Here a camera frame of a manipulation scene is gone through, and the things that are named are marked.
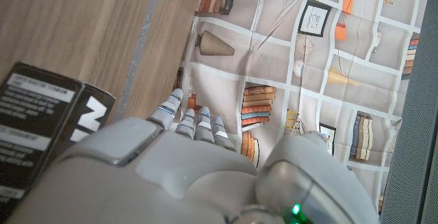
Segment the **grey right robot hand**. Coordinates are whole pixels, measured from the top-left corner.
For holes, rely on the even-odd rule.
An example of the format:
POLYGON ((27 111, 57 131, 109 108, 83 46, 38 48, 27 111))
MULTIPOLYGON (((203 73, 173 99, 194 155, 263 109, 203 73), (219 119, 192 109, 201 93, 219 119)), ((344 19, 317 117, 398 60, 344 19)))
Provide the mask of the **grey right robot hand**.
POLYGON ((257 168, 220 118, 181 90, 146 119, 126 118, 61 154, 9 223, 377 223, 356 175, 317 131, 285 134, 257 168))

